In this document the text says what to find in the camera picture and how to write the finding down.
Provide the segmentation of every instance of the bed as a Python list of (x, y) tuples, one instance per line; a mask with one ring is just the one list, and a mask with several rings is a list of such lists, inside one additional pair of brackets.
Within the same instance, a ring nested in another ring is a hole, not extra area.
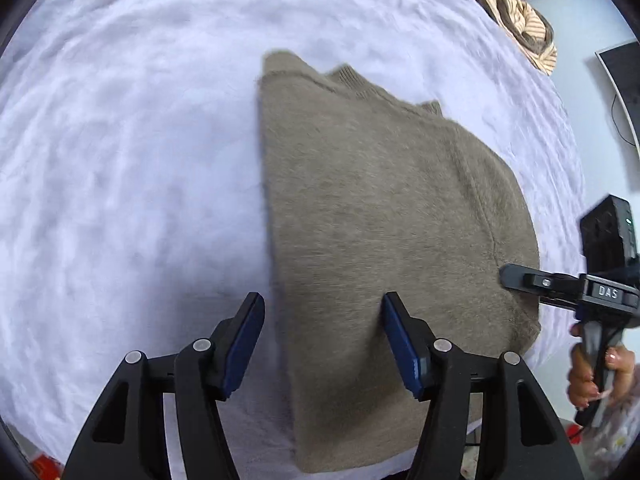
[[(542, 269), (583, 269), (562, 102), (473, 0), (38, 0), (0, 57), (0, 413), (62, 462), (126, 352), (175, 352), (257, 290), (267, 321), (221, 418), (241, 478), (307, 476), (292, 457), (257, 131), (274, 48), (438, 99), (513, 170)], [(571, 319), (540, 307), (531, 368)], [(312, 477), (382, 478), (411, 459)]]

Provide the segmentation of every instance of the cable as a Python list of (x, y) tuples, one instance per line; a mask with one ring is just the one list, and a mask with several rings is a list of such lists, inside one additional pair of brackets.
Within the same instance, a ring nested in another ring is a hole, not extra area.
[(626, 140), (625, 137), (622, 136), (622, 134), (620, 133), (620, 129), (618, 128), (618, 125), (616, 124), (616, 120), (613, 118), (613, 105), (616, 104), (616, 99), (618, 98), (618, 94), (615, 94), (613, 96), (613, 102), (611, 103), (611, 120), (613, 121), (613, 125), (616, 127), (616, 131), (618, 132), (618, 135), (620, 136), (620, 139), (624, 140), (627, 144), (631, 144), (633, 147), (636, 146), (636, 144), (634, 142), (630, 142), (629, 140)]

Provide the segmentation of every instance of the finger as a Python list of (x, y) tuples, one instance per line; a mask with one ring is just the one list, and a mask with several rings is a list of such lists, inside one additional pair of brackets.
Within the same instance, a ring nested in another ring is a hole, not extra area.
[(596, 399), (599, 391), (595, 383), (591, 381), (583, 381), (581, 378), (569, 375), (569, 388), (572, 393), (577, 397), (584, 397), (585, 399)]
[(593, 380), (593, 370), (591, 365), (587, 362), (582, 352), (582, 345), (578, 343), (571, 350), (571, 363), (572, 373), (577, 377), (582, 378), (583, 381)]
[(595, 396), (593, 399), (590, 399), (590, 400), (606, 399), (612, 393), (613, 393), (613, 389), (612, 390), (604, 390), (601, 394), (598, 394), (597, 396)]
[(569, 329), (569, 334), (574, 337), (582, 337), (582, 324), (576, 323)]
[(636, 368), (636, 355), (624, 345), (607, 349), (604, 360), (609, 370), (630, 374)]
[(633, 385), (636, 356), (633, 352), (620, 345), (607, 350), (605, 362), (610, 370), (616, 371), (611, 393), (611, 399), (616, 402), (626, 397)]
[(576, 395), (571, 387), (566, 391), (566, 394), (569, 397), (569, 402), (572, 403), (576, 408), (586, 408), (589, 405), (589, 400), (585, 397), (581, 397)]

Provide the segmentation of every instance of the metal screw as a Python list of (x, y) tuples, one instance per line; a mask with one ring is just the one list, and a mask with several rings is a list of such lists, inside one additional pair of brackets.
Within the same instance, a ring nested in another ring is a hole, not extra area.
[(446, 339), (436, 339), (433, 343), (433, 347), (440, 352), (448, 352), (452, 346), (451, 341), (447, 341)]
[(136, 364), (138, 361), (140, 361), (140, 359), (142, 359), (142, 354), (137, 350), (134, 350), (133, 352), (129, 352), (127, 355), (124, 356), (124, 360), (130, 365)]
[(204, 352), (206, 350), (209, 350), (209, 348), (211, 348), (211, 341), (209, 341), (208, 339), (198, 339), (193, 344), (193, 349), (196, 352)]
[(504, 355), (504, 360), (507, 361), (510, 365), (516, 365), (520, 362), (520, 356), (516, 354), (516, 352), (507, 352)]

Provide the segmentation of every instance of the brown cloth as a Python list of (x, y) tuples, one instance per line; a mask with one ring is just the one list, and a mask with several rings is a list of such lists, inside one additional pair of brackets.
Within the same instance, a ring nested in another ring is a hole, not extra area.
[(524, 352), (538, 303), (500, 288), (498, 268), (538, 266), (529, 212), (507, 165), (437, 103), (289, 52), (266, 58), (260, 92), (296, 462), (380, 462), (417, 445), (427, 408), (402, 386), (383, 293), (465, 351)]

